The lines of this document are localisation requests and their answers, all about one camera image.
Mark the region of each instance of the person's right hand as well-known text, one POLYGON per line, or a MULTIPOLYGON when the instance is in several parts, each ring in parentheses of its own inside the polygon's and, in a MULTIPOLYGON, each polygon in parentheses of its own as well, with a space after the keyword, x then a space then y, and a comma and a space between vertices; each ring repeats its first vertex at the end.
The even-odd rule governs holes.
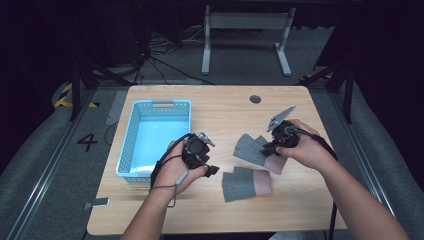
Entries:
MULTIPOLYGON (((317 130, 311 128, 307 124, 298 119, 288 120, 293 123, 296 128, 300 128, 312 134, 319 136, 317 130)), ((299 134, 299 144, 294 148, 277 147, 276 151, 285 157, 290 157, 306 167, 319 170, 320 167, 325 165, 328 160, 336 161, 331 154, 325 150, 317 141, 313 140, 310 136, 299 134)))

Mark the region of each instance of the blue plastic basket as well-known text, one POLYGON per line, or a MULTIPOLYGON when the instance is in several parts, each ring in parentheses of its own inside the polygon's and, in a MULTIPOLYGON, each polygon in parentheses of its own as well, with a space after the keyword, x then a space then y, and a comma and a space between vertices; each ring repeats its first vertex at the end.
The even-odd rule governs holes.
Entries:
POLYGON ((116 174, 128 182, 149 182, 156 162, 165 153, 169 143, 189 133, 190 127, 189 100, 135 101, 116 174))

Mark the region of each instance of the pink cloth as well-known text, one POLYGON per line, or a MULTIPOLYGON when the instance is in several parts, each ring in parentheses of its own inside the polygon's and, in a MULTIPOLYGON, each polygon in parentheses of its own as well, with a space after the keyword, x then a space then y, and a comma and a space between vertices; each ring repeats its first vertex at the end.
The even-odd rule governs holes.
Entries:
POLYGON ((257 196, 272 194, 271 177, 267 170, 253 170, 253 184, 257 196))
POLYGON ((286 157, 272 154, 265 159, 264 167, 275 174, 281 175, 286 162, 286 157))

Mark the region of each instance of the folded cloth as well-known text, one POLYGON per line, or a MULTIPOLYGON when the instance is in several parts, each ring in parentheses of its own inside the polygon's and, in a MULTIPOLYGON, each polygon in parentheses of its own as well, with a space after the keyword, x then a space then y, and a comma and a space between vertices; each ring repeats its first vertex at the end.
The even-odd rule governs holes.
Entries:
POLYGON ((271 172, 280 175, 287 158, 275 154, 268 157, 263 155, 260 151, 264 149, 263 145, 267 143, 268 141, 263 136, 253 139, 245 133, 237 141, 233 155, 245 161, 265 167, 271 172))
POLYGON ((225 202, 270 195, 271 177, 267 170, 234 167, 234 173, 223 173, 222 189, 225 202))

